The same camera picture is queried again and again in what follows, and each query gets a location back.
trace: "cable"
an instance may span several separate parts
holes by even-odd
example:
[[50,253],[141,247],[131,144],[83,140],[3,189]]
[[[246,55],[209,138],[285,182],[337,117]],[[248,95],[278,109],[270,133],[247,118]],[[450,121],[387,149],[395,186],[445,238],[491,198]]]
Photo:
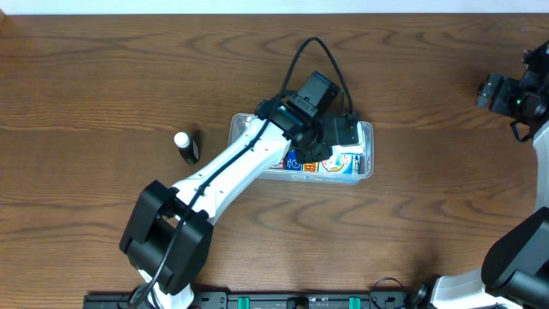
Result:
[[[386,281],[394,281],[394,282],[400,284],[401,288],[404,288],[402,283],[400,283],[398,280],[396,280],[393,277],[384,277],[384,278],[381,278],[381,279],[377,280],[377,282],[374,283],[373,287],[371,287],[371,290],[370,290],[370,301],[377,309],[382,309],[382,308],[377,305],[376,297],[373,296],[374,288],[376,288],[377,284],[382,283],[382,282],[386,282]],[[404,309],[405,307],[406,307],[406,305],[403,305],[403,306],[397,307],[396,309]]]
[[200,196],[204,194],[204,191],[206,188],[214,181],[214,179],[219,176],[223,171],[225,171],[232,163],[234,163],[236,160],[238,160],[243,154],[245,154],[248,150],[252,149],[256,142],[259,141],[261,138],[263,132],[267,129],[268,124],[270,124],[271,118],[273,117],[273,114],[275,113],[276,109],[280,105],[280,100],[284,98],[285,94],[287,93],[286,87],[287,84],[290,82],[290,77],[292,77],[293,68],[295,67],[295,64],[298,62],[299,56],[301,55],[301,52],[305,49],[305,47],[311,43],[312,41],[318,42],[320,46],[324,49],[326,54],[329,57],[329,60],[331,61],[332,65],[334,65],[334,70],[337,76],[340,79],[340,83],[343,87],[343,90],[345,91],[345,95],[347,96],[348,104],[349,104],[349,113],[353,113],[353,101],[351,100],[351,94],[349,93],[349,90],[347,89],[347,84],[345,83],[345,80],[343,79],[343,75],[341,74],[340,68],[337,65],[337,62],[334,59],[334,56],[332,56],[331,52],[329,52],[328,47],[324,42],[318,38],[318,37],[310,37],[307,39],[299,49],[296,51],[295,56],[293,56],[292,63],[290,64],[290,68],[288,69],[288,72],[286,73],[286,77],[284,78],[284,82],[281,86],[281,91],[274,97],[274,100],[276,100],[276,104],[273,104],[273,108],[271,109],[269,115],[265,118],[265,122],[263,123],[263,126],[261,129],[257,132],[256,136],[237,154],[235,154],[231,159],[229,159],[225,164],[223,164],[221,167],[219,167],[215,172],[213,172],[201,185],[198,186],[196,189],[195,195],[192,197],[192,199],[189,202],[189,205],[187,209],[185,210],[185,213],[179,218],[178,225],[175,228],[175,234],[173,235],[172,239],[170,240],[170,243],[168,244],[168,247],[166,248],[166,253],[164,253],[164,256],[162,257],[162,260],[160,260],[158,269],[156,270],[156,274],[154,274],[151,281],[148,283],[147,288],[145,289],[145,292],[142,294],[141,297],[139,297],[138,300],[134,301],[133,303],[128,303],[129,309],[136,309],[153,291],[154,284],[158,281],[160,278],[160,274],[162,270],[164,269],[164,266],[166,265],[166,260],[168,256],[170,255],[170,252],[172,251],[173,246],[175,245],[175,240],[178,237],[179,233],[181,232],[181,228],[183,227],[183,223],[187,220],[187,218],[190,215],[190,210],[193,208],[193,206],[196,203],[196,200]]

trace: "wooden table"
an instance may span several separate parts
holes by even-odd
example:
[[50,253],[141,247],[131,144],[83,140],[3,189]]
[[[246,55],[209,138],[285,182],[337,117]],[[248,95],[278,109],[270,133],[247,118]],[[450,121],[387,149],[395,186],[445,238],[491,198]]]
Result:
[[[487,73],[520,77],[547,15],[9,16],[0,30],[1,307],[77,308],[142,280],[118,241],[139,192],[211,161],[231,117],[274,95],[320,35],[375,167],[358,185],[256,180],[215,227],[197,282],[237,291],[412,286],[481,266],[534,208],[536,157],[474,107]],[[334,81],[311,45],[290,83]],[[173,145],[201,130],[187,166]]]

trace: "green tape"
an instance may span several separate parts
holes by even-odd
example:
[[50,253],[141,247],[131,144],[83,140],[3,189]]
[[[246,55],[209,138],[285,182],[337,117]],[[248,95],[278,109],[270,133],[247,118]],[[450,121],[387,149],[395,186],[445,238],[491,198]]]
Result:
[[349,309],[360,309],[360,298],[358,297],[349,298]]
[[250,309],[250,299],[247,297],[239,297],[238,309]]

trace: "white backdrop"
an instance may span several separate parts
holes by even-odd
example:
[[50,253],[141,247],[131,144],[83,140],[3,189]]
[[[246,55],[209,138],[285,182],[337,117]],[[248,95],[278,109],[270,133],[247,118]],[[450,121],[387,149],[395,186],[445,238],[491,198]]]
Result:
[[19,14],[546,13],[549,0],[0,0]]

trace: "small black bottle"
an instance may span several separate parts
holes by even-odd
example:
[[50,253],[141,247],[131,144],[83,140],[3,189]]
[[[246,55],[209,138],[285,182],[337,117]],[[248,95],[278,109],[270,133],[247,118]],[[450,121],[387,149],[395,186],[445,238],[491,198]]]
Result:
[[195,141],[185,132],[179,132],[173,137],[173,141],[179,148],[179,154],[189,165],[193,165],[200,159],[198,147]]

